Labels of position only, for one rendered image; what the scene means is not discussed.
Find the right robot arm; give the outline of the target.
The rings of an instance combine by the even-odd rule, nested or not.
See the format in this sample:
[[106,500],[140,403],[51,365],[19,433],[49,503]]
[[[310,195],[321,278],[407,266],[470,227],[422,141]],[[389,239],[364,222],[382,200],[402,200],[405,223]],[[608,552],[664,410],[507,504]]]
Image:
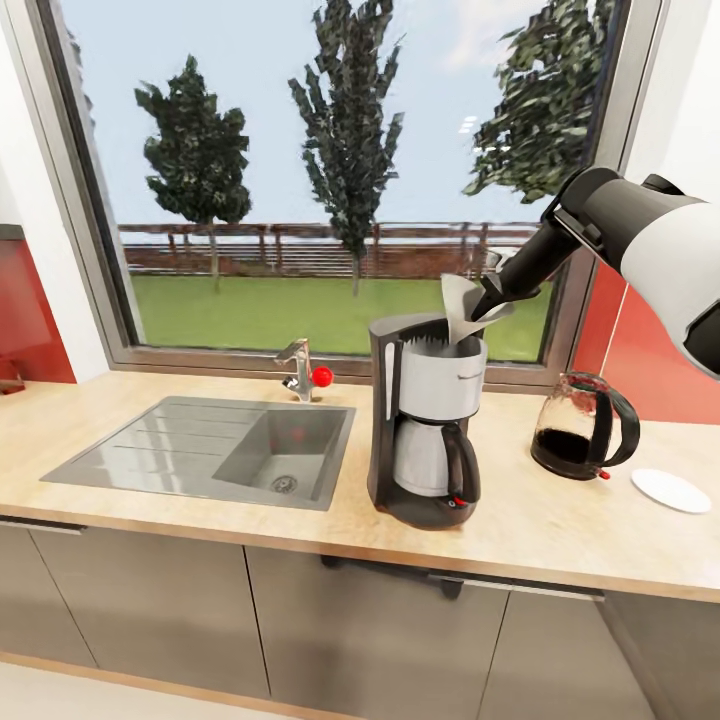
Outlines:
[[490,247],[479,320],[504,302],[530,299],[583,245],[654,309],[684,358],[720,383],[720,206],[687,195],[664,175],[641,185],[607,164],[568,178],[521,249]]

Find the electric kettle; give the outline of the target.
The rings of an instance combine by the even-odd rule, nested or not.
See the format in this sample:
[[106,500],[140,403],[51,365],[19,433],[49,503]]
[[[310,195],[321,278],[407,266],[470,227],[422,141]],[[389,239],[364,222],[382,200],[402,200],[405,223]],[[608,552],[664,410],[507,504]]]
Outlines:
[[[544,402],[530,454],[543,468],[588,481],[603,467],[622,465],[637,450],[641,426],[635,408],[602,377],[585,372],[560,375]],[[621,420],[621,446],[606,459],[614,420]]]

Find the paper coffee filter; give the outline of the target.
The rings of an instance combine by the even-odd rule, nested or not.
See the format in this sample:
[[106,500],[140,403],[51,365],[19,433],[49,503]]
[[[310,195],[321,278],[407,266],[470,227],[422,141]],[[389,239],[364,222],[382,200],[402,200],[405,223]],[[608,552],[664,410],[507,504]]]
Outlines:
[[458,275],[442,274],[442,291],[445,313],[448,314],[448,342],[450,346],[464,336],[478,332],[487,325],[515,312],[513,302],[493,307],[479,320],[473,322],[471,315],[485,293],[483,287]]

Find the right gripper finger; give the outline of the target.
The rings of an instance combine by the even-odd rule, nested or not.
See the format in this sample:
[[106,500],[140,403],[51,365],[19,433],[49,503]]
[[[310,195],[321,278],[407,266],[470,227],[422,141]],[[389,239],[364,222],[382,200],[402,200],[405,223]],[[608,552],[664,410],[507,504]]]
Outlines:
[[493,297],[489,294],[487,290],[485,290],[484,295],[482,296],[481,300],[478,303],[478,306],[476,306],[476,309],[471,315],[471,319],[473,322],[479,320],[483,315],[485,315],[487,312],[489,312],[493,307],[499,306],[501,304],[497,303]]

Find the saucer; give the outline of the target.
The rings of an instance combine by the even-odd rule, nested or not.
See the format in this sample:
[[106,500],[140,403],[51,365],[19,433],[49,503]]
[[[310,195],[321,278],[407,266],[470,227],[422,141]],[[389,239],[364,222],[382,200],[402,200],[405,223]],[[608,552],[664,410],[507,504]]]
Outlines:
[[711,500],[689,481],[657,469],[635,469],[631,473],[635,485],[647,495],[683,511],[695,513],[711,509]]

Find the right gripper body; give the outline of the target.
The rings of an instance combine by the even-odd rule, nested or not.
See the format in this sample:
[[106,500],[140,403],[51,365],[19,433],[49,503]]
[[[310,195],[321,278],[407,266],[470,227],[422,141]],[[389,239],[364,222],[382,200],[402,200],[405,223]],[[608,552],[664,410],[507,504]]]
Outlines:
[[536,297],[539,285],[558,268],[540,260],[525,243],[500,272],[487,273],[480,282],[497,303],[514,302]]

